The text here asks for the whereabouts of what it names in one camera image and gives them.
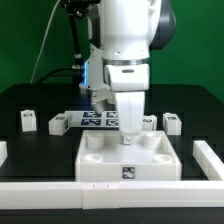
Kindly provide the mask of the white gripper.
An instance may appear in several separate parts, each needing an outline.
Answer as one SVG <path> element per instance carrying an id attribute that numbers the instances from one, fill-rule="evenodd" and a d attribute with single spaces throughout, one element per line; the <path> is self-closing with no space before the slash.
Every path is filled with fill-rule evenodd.
<path id="1" fill-rule="evenodd" d="M 137 135 L 142 130 L 145 106 L 145 92 L 116 92 L 115 104 L 118 113 L 119 130 L 122 133 L 121 141 L 130 145 L 130 135 Z"/>

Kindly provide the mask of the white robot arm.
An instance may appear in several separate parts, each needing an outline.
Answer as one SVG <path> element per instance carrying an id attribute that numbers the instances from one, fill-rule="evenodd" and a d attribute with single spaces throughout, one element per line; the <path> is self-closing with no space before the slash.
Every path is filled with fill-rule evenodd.
<path id="1" fill-rule="evenodd" d="M 116 106 L 121 139 L 129 145 L 142 131 L 150 52 L 173 38 L 174 11 L 170 0 L 100 0 L 88 23 L 90 57 L 81 91 L 92 96 L 98 113 L 106 102 Z"/>

